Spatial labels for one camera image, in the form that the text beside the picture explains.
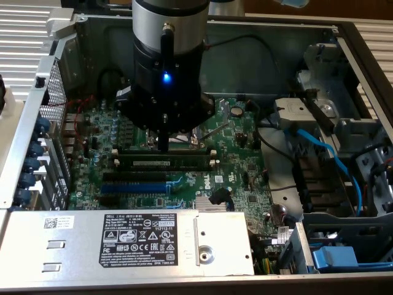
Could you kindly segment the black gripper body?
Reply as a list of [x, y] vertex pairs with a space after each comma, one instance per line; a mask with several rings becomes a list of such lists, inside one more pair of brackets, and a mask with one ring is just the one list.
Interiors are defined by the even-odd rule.
[[191, 131], [215, 113], [211, 95], [202, 92], [200, 69], [204, 44], [176, 54], [169, 67], [158, 52], [136, 41], [134, 81], [119, 95], [119, 110], [135, 126], [154, 132]]

